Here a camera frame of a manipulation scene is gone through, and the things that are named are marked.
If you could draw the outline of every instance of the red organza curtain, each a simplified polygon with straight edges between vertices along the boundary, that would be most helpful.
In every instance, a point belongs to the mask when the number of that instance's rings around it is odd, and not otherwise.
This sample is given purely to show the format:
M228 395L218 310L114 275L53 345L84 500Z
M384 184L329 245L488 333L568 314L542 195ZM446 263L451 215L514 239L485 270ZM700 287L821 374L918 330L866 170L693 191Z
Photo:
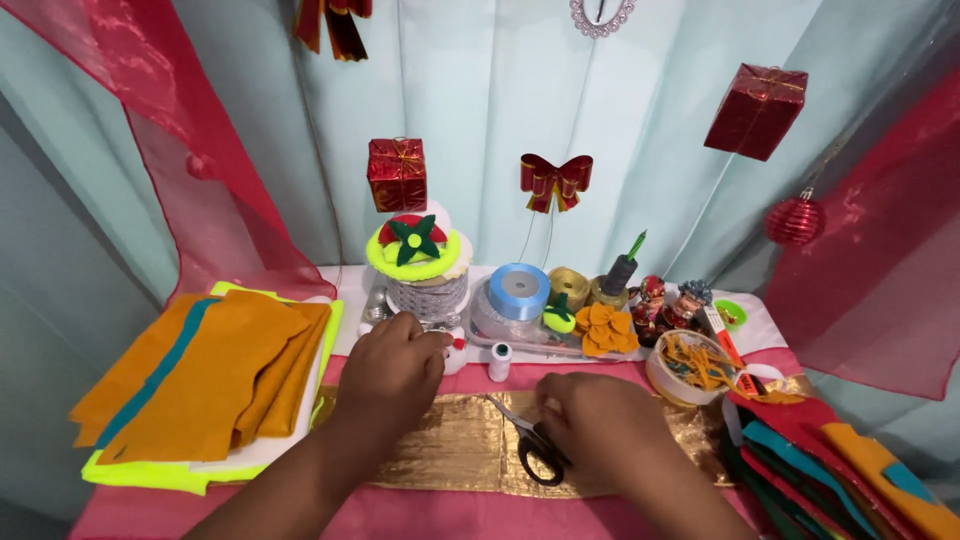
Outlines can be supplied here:
M123 104L180 256L170 298L217 281L298 300L336 298L290 241L170 0L0 0L0 7Z
M943 400L960 351L960 70L824 200L826 232L786 250L765 302L801 364Z

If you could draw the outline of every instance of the silver ornament frame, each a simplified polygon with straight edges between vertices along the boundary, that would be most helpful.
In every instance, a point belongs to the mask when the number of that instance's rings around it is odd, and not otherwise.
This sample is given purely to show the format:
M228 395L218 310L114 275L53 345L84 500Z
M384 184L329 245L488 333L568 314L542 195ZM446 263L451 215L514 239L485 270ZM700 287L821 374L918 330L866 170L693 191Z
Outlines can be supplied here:
M610 34L620 30L620 27L627 22L627 17L634 12L636 0L620 0L620 7L616 13L607 22L593 22L587 17L584 8L584 0L570 0L570 17L573 19L573 25L577 27L584 36L598 39L607 37ZM600 11L603 11L603 2L600 3Z

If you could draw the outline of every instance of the scissor handle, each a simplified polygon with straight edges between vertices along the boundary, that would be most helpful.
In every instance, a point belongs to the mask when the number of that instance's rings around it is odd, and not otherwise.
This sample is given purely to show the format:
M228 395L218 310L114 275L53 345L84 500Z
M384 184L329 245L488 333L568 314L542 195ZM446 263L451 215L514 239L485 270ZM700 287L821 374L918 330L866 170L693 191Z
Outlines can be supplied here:
M516 452L520 457L520 465L523 465L523 470L527 472L527 475L536 483L547 487L556 487L563 483L564 467L570 467L572 465L570 460L566 458L566 455L561 452L560 448L546 435L546 430L541 423L534 425L534 433L527 433L520 436ZM533 453L547 468L553 471L552 478L541 478L530 468L527 457L529 453Z

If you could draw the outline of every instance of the green bowl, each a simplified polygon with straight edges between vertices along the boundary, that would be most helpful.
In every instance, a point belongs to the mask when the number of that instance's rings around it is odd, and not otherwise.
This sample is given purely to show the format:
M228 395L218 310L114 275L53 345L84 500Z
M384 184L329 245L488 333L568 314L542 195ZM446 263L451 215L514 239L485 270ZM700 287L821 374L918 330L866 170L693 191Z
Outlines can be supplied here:
M717 300L713 302L713 306L717 308L717 311L720 312L720 319L723 320L723 324L727 328L736 328L743 323L747 322L747 312L743 310L743 307L740 307L740 304L736 302L731 302L730 300ZM733 322L730 322L726 316L724 316L724 311L733 317Z

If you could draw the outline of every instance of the scissors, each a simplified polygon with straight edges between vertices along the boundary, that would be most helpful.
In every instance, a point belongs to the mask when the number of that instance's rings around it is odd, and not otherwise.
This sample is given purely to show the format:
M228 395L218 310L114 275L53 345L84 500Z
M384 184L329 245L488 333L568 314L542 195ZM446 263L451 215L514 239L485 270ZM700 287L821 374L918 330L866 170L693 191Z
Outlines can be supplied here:
M520 440L516 445L516 452L519 454L520 464L523 465L523 470L527 472L527 475L530 475L530 478L540 485L548 487L560 485L564 481L564 468L573 466L573 463L566 458L564 453L560 451L560 448L546 435L546 429L543 423L537 422L536 424L531 424L523 420L490 394L487 394L487 399L493 402L496 408L503 413L503 416L514 424L516 431L520 434ZM544 465L553 471L553 478L542 479L537 476L537 473L530 468L530 464L527 462L527 455L530 453L539 458Z

